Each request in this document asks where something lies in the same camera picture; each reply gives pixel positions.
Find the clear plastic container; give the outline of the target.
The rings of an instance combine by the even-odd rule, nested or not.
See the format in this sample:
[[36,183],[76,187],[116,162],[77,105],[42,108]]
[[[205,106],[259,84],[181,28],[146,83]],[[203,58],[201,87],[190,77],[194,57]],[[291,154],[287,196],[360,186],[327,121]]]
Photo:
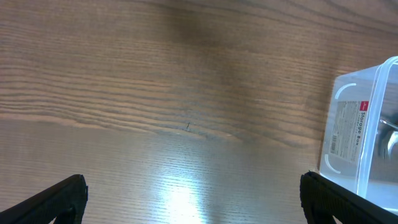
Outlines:
[[319,173],[397,214],[397,57],[335,78]]

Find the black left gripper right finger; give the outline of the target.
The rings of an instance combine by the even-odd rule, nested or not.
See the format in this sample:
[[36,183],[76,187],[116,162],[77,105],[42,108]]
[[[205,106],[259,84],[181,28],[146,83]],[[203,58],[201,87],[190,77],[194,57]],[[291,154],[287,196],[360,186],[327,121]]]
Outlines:
[[308,224],[397,224],[397,215],[316,172],[301,176],[300,200]]

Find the screwdriver yellow collar black handle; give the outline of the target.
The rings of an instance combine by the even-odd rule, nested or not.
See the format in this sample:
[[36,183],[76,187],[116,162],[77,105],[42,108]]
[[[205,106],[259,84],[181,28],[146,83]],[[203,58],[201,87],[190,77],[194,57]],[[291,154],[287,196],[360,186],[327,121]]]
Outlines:
[[390,121],[387,121],[385,119],[380,119],[380,122],[383,123],[383,124],[388,125],[389,127],[393,128],[395,130],[398,130],[398,125],[397,124],[394,124],[394,123],[392,123]]

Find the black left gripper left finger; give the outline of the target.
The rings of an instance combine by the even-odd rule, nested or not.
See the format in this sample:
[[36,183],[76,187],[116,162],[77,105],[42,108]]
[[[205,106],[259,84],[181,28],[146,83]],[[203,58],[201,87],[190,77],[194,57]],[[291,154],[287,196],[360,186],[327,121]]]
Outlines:
[[2,211],[1,223],[81,224],[87,201],[85,178],[75,174]]

